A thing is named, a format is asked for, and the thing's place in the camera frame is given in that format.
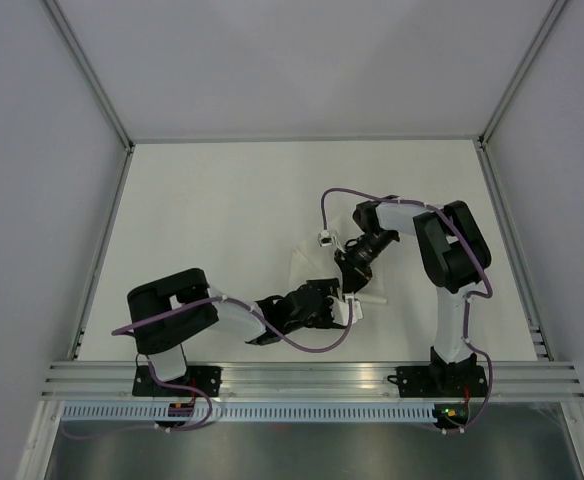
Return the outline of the white cloth napkin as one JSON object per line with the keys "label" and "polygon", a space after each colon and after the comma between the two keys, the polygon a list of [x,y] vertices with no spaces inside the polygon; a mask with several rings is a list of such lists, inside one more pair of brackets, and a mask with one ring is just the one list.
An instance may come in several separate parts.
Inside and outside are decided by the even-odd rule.
{"label": "white cloth napkin", "polygon": [[[328,220],[328,226],[337,240],[344,245],[347,240],[358,238],[362,232],[354,223],[350,215],[344,211]],[[319,245],[321,229],[313,231],[296,247],[291,249],[289,264],[288,287],[295,289],[307,280],[338,278],[341,272],[333,256],[336,248]],[[365,304],[384,305],[388,303],[384,285],[384,271],[377,267],[372,280],[356,294],[356,297]]]}

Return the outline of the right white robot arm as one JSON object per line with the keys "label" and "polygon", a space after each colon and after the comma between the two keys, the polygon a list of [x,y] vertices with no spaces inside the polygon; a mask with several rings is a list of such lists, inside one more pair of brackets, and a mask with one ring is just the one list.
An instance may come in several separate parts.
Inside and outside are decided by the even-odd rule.
{"label": "right white robot arm", "polygon": [[354,294],[373,278],[372,263],[400,236],[416,238],[426,276],[436,287],[437,330],[426,367],[398,367],[388,380],[404,398],[483,397],[487,371],[468,345],[471,299],[489,298],[492,257],[463,201],[434,207],[389,196],[358,204],[352,218],[361,235],[336,249],[343,291]]}

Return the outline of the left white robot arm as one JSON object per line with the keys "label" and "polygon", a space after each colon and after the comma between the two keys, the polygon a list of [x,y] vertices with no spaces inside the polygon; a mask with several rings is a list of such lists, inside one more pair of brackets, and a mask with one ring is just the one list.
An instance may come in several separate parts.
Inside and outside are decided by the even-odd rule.
{"label": "left white robot arm", "polygon": [[283,342],[310,354],[340,346],[357,322],[354,298],[340,298],[336,278],[309,280],[288,294],[247,302],[214,288],[191,268],[132,289],[131,323],[112,332],[134,339],[147,365],[136,394],[194,396],[203,382],[190,372],[185,345],[207,330],[239,336],[251,346]]}

